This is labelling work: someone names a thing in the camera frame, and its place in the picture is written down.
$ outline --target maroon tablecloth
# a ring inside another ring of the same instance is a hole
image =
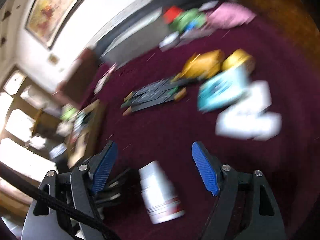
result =
[[[188,86],[188,95],[178,103],[122,116],[120,105],[124,97],[144,85],[175,75],[194,53],[222,49],[228,56],[239,48],[256,59],[251,79],[269,83],[270,111],[282,114],[282,129],[276,137],[263,142],[216,136],[215,123],[221,110],[207,114],[197,111],[198,84]],[[192,160],[191,145],[197,140],[238,171],[263,171],[289,236],[302,224],[320,193],[320,82],[301,53],[271,26],[256,18],[249,25],[218,30],[210,37],[166,52],[154,49],[116,71],[94,97],[95,84],[107,68],[103,65],[98,70],[84,106],[96,98],[109,104],[97,150],[109,139],[119,145],[110,176],[126,167],[138,169],[158,160],[186,211],[181,218],[153,225],[141,199],[106,209],[105,223],[123,240],[197,239],[214,203]]]

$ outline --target blue rubber fingertip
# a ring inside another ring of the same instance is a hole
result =
[[[103,190],[109,177],[110,171],[115,164],[117,154],[118,146],[116,143],[112,143],[112,145],[108,149],[108,152],[103,157],[96,172],[93,175],[91,188],[92,193],[96,194],[99,191]]]
[[[192,157],[195,160],[206,189],[214,196],[217,196],[220,191],[217,182],[217,174],[196,142],[192,144]]]

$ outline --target framed painting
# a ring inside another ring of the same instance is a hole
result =
[[[26,29],[51,49],[62,28],[83,0],[35,0]]]

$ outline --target white wall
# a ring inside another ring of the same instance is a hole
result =
[[[58,83],[68,74],[68,67],[92,37],[135,1],[137,0],[84,0],[69,19],[50,51],[25,29],[25,23],[34,2],[34,0],[26,0],[23,4],[25,7],[23,14],[20,16],[19,28],[18,30],[12,28],[17,34],[14,50],[16,62],[35,82],[48,92],[53,92]],[[47,61],[50,53],[60,59],[57,65]]]

